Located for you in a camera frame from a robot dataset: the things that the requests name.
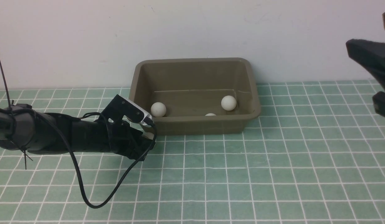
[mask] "ping pong ball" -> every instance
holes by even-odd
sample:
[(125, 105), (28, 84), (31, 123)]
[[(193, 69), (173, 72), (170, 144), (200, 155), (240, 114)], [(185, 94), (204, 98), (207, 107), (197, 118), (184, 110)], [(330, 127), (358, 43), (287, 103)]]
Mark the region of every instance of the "ping pong ball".
[(166, 114), (166, 106), (161, 102), (156, 102), (151, 106), (151, 115), (154, 117), (163, 117)]
[(232, 111), (237, 106), (237, 101), (232, 96), (225, 96), (221, 100), (221, 107), (226, 111)]

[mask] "white wall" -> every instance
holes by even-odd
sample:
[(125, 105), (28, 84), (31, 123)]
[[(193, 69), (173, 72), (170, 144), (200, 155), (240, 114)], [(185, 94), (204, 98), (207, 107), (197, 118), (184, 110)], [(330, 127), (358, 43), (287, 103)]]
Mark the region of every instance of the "white wall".
[(266, 82), (370, 78), (345, 43), (385, 41), (384, 11), (385, 0), (0, 0), (0, 56), (10, 88), (129, 86), (157, 58), (243, 57)]

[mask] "green tile floor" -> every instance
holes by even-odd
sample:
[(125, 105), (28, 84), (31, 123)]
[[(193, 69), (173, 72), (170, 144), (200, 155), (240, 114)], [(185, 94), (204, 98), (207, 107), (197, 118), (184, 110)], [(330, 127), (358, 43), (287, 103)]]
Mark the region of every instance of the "green tile floor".
[[(241, 134), (159, 138), (110, 203), (88, 208), (69, 155), (0, 149), (0, 224), (385, 223), (385, 118), (376, 81), (259, 84), (259, 119)], [(12, 90), (40, 112), (100, 111), (128, 88)], [(0, 107), (6, 106), (0, 91)], [(90, 200), (102, 202), (131, 161), (78, 154)]]

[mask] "robotic arm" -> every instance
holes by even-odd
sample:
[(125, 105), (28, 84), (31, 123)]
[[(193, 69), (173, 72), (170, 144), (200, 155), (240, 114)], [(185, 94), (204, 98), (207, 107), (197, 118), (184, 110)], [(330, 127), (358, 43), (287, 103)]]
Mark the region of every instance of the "robotic arm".
[[(7, 150), (48, 155), (69, 153), (78, 177), (79, 188), (84, 202), (91, 208), (101, 208), (114, 196), (130, 170), (143, 161), (153, 149), (156, 140), (156, 127), (152, 116), (134, 102), (116, 95), (102, 113), (91, 112), (81, 118), (59, 113), (39, 113), (31, 105), (10, 103), (6, 79), (3, 72), (8, 107), (0, 108), (0, 147)], [(99, 116), (94, 122), (83, 121), (90, 116)], [(126, 116), (131, 122), (151, 126), (153, 139), (143, 137), (143, 132), (130, 127), (123, 120)], [(135, 160), (125, 171), (108, 198), (99, 205), (89, 202), (83, 186), (79, 165), (74, 152), (110, 152)]]

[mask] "plastic bin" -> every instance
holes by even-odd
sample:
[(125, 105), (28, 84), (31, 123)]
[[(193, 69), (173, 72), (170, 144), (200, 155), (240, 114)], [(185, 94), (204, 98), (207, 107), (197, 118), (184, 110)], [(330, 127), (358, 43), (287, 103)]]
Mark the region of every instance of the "plastic bin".
[[(233, 111), (221, 107), (226, 95), (237, 100)], [(143, 61), (136, 66), (129, 99), (148, 112), (153, 103), (164, 103), (165, 116), (154, 118), (158, 135), (240, 133), (261, 112), (252, 68), (243, 58)]]

